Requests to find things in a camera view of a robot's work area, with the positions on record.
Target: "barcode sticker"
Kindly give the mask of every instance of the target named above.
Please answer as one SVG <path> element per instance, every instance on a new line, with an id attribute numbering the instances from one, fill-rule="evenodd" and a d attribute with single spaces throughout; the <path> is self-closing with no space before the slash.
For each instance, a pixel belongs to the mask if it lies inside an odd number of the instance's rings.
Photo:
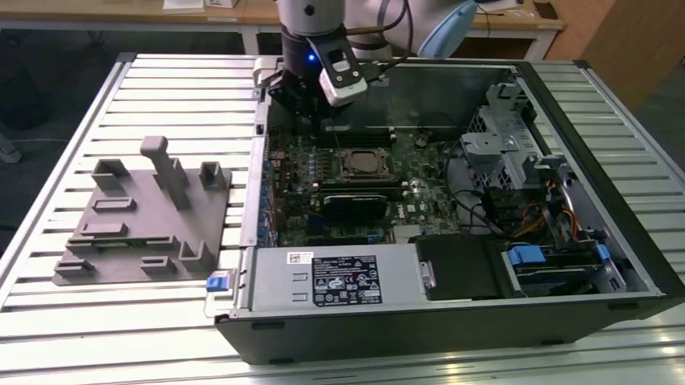
<path id="1" fill-rule="evenodd" d="M 294 265 L 312 265 L 312 258 L 314 253 L 310 251 L 296 251 L 288 254 L 289 264 Z"/>

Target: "aluminum extrusion table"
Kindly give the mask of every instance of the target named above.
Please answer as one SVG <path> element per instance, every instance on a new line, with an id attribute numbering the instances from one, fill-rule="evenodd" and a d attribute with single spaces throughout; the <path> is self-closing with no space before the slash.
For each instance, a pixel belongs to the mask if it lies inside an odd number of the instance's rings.
<path id="1" fill-rule="evenodd" d="M 257 57 L 138 55 L 117 63 L 0 260 L 0 376 L 15 383 L 683 383 L 685 306 L 577 343 L 293 366 L 252 367 L 204 314 L 205 282 L 55 286 L 53 268 L 79 222 L 98 159 L 170 138 L 185 167 L 234 172 L 221 267 L 237 266 L 252 160 Z M 608 175 L 685 278 L 685 177 L 592 70 L 536 63 Z M 559 149 L 541 127 L 551 149 Z"/>

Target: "motherboard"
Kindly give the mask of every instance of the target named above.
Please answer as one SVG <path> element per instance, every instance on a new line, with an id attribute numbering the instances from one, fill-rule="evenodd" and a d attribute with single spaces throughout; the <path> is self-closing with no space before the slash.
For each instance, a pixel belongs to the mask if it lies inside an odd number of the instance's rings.
<path id="1" fill-rule="evenodd" d="M 278 246 L 408 243 L 461 231 L 443 169 L 448 142 L 423 128 L 276 132 L 269 142 Z"/>

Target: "blue drive bracket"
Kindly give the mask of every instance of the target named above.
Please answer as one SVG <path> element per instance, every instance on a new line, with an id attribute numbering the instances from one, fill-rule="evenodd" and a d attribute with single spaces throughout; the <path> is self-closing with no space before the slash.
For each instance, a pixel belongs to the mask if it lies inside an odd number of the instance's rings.
<path id="1" fill-rule="evenodd" d="M 230 291 L 236 282 L 236 269 L 217 270 L 208 278 L 208 285 L 205 288 L 209 293 L 218 293 L 221 291 Z"/>
<path id="2" fill-rule="evenodd" d="M 525 263 L 545 263 L 545 253 L 540 246 L 516 246 L 507 252 L 512 265 L 521 265 Z"/>

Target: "gray plastic part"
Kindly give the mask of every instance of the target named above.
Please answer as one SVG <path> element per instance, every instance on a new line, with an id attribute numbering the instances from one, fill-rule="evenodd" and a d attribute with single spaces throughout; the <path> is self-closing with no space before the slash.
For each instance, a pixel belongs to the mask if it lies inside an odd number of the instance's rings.
<path id="1" fill-rule="evenodd" d="M 146 136 L 141 144 L 141 155 L 153 161 L 159 187 L 166 189 L 177 210 L 182 211 L 192 207 L 186 194 L 187 178 L 181 161 L 173 160 L 167 154 L 169 146 L 170 141 L 163 136 Z"/>
<path id="2" fill-rule="evenodd" d="M 59 261 L 55 267 L 55 273 L 65 278 L 90 276 L 94 270 L 94 266 L 85 259 Z"/>
<path id="3" fill-rule="evenodd" d="M 58 285 L 197 280 L 217 269 L 232 172 L 220 164 L 183 171 L 162 151 L 166 143 L 163 137 L 143 140 L 157 171 L 127 170 L 118 160 L 97 167 L 103 183 L 67 241 Z M 173 191 L 186 197 L 186 209 L 177 208 Z"/>
<path id="4" fill-rule="evenodd" d="M 82 229 L 82 235 L 86 236 L 123 236 L 129 233 L 129 227 L 125 223 L 87 223 Z"/>
<path id="5" fill-rule="evenodd" d="M 189 271 L 205 271 L 217 266 L 217 257 L 209 250 L 205 241 L 201 242 L 197 253 L 193 252 L 192 246 L 183 242 L 179 252 L 179 261 Z"/>
<path id="6" fill-rule="evenodd" d="M 119 177 L 126 175 L 129 175 L 129 170 L 118 159 L 98 160 L 95 170 L 91 174 L 98 187 L 106 191 L 122 190 Z"/>
<path id="7" fill-rule="evenodd" d="M 147 275 L 173 274 L 175 273 L 175 265 L 170 257 L 143 257 L 141 258 L 141 270 Z"/>
<path id="8" fill-rule="evenodd" d="M 220 162 L 204 162 L 201 164 L 201 181 L 206 190 L 226 188 L 226 178 Z"/>
<path id="9" fill-rule="evenodd" d="M 98 213 L 133 211 L 137 209 L 137 201 L 131 197 L 99 199 L 94 202 L 93 209 Z"/>

